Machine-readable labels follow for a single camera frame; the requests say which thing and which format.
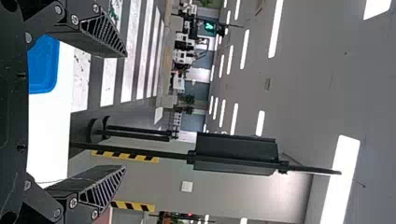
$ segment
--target ceiling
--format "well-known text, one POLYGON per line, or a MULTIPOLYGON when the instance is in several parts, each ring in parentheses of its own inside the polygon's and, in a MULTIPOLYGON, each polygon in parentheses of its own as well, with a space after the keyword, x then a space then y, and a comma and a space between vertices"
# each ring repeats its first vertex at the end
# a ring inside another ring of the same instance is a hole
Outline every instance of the ceiling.
MULTIPOLYGON (((390 174, 396 168, 395 4, 365 21, 366 0, 285 1, 276 56, 268 59, 276 0, 262 1, 260 11, 256 1, 241 1, 238 21, 233 19, 235 2, 228 0, 231 24, 250 30, 246 67, 239 66, 245 29, 230 28, 217 52, 209 94, 219 97, 218 115, 206 117, 207 129, 228 133, 238 103, 235 134, 253 135, 263 110, 263 135, 275 137, 280 150, 304 165, 328 168, 340 134, 360 140, 345 223, 391 223, 396 196, 390 174), (233 65, 227 75, 231 45, 233 65), (272 79, 269 91, 264 88, 267 78, 272 79), (223 99, 227 104, 220 128, 223 99)), ((223 8, 220 20, 226 21, 226 15, 223 8)), ((314 178, 305 223, 320 222, 328 181, 314 178)))

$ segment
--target green sign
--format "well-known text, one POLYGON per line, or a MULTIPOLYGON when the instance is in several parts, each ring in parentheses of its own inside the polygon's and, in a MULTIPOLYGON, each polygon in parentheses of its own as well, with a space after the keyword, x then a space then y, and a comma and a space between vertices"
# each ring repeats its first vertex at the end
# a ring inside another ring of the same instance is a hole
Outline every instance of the green sign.
POLYGON ((215 23, 213 22, 205 22, 205 30, 209 33, 215 33, 215 23))

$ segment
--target fluorescent light panel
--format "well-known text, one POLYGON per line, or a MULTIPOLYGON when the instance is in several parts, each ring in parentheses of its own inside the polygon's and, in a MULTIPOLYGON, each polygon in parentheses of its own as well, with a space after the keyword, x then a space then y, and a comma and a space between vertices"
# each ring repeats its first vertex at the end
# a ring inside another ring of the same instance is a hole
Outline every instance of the fluorescent light panel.
POLYGON ((223 122, 224 122, 224 112, 225 112, 225 105, 227 104, 227 101, 224 99, 221 103, 221 113, 220 113, 220 121, 219 121, 219 127, 222 128, 223 122))
POLYGON ((387 12, 390 9, 392 0, 367 0, 366 9, 364 9, 364 20, 387 12))
POLYGON ((214 73, 215 73, 215 65, 213 64, 213 65, 212 65, 212 71, 210 72, 210 82, 213 81, 213 75, 214 75, 214 73))
POLYGON ((230 53, 228 55, 227 75, 231 73, 231 65, 233 64, 233 45, 230 46, 230 53))
POLYGON ((221 61, 220 61, 220 70, 219 70, 219 78, 222 77, 222 70, 224 68, 224 54, 221 55, 221 61))
POLYGON ((228 10, 227 11, 227 21, 226 21, 227 25, 230 24, 230 20, 231 20, 231 10, 228 10))
POLYGON ((344 223, 360 147, 361 141, 357 139, 344 135, 338 137, 332 168, 342 174, 330 178, 320 224, 344 223))
POLYGON ((262 129, 264 128, 265 111, 260 111, 257 117, 256 135, 262 136, 262 129))
POLYGON ((212 114, 212 109, 213 109, 213 96, 210 97, 209 115, 212 114))
POLYGON ((241 0, 236 0, 236 5, 235 5, 235 14, 233 15, 233 18, 237 21, 239 18, 239 8, 241 7, 241 0))
POLYGON ((216 97, 215 100, 215 109, 213 111, 213 119, 216 119, 216 116, 218 114, 218 103, 219 103, 219 97, 216 97))
POLYGON ((279 35, 280 19, 282 18, 284 0, 276 1, 275 16, 273 30, 271 34, 270 50, 268 52, 268 58, 274 58, 276 53, 277 37, 279 35))
POLYGON ((231 121, 230 135, 234 135, 235 134, 236 120, 238 119, 238 109, 239 109, 239 104, 238 103, 233 105, 233 120, 231 121))
POLYGON ((247 53, 248 53, 248 39, 250 36, 250 30, 245 31, 245 38, 244 38, 244 47, 242 47, 242 57, 241 57, 241 69, 245 68, 245 62, 247 59, 247 53))

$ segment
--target bolt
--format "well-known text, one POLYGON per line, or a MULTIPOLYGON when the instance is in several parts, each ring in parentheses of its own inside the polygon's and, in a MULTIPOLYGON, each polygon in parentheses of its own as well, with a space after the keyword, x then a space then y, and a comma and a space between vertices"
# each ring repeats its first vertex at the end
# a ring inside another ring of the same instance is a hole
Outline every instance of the bolt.
POLYGON ((99 6, 96 4, 93 4, 93 12, 94 13, 99 13, 99 6))
POLYGON ((32 36, 29 33, 25 33, 26 43, 30 44, 33 40, 32 36))
POLYGON ((53 213, 53 217, 57 218, 57 217, 59 217, 60 215, 61 215, 61 209, 58 208, 58 209, 56 209, 55 212, 53 213))
POLYGON ((78 20, 78 17, 76 15, 72 15, 72 23, 75 24, 75 25, 78 25, 79 20, 78 20))
POLYGON ((99 216, 98 210, 94 210, 91 214, 92 220, 96 220, 99 216))
POLYGON ((56 12, 56 14, 61 15, 61 14, 62 14, 62 9, 61 9, 61 7, 56 6, 56 7, 55 7, 55 12, 56 12))
POLYGON ((32 182, 29 180, 25 180, 25 186, 24 186, 24 191, 30 189, 32 187, 32 182))
POLYGON ((69 207, 70 207, 71 209, 73 209, 73 208, 75 208, 75 207, 77 206, 77 204, 78 204, 77 198, 73 198, 73 199, 70 201, 69 207))

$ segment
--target yellow and black striped marking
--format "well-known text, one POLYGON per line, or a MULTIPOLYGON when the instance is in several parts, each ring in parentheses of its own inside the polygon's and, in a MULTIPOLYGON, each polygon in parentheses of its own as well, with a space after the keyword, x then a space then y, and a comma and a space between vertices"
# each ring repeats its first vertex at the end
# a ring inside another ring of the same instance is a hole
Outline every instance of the yellow and black striped marking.
POLYGON ((111 202, 111 206, 113 208, 119 209, 129 209, 134 211, 141 211, 141 212, 155 212, 155 205, 149 203, 130 203, 130 202, 122 202, 122 201, 114 201, 111 202))
POLYGON ((160 158, 158 157, 149 157, 149 156, 141 156, 136 154, 129 153, 119 153, 119 152, 108 152, 108 151, 92 151, 93 156, 98 157, 106 157, 118 160, 127 160, 127 161, 143 161, 143 162, 151 162, 151 163, 160 163, 160 158))

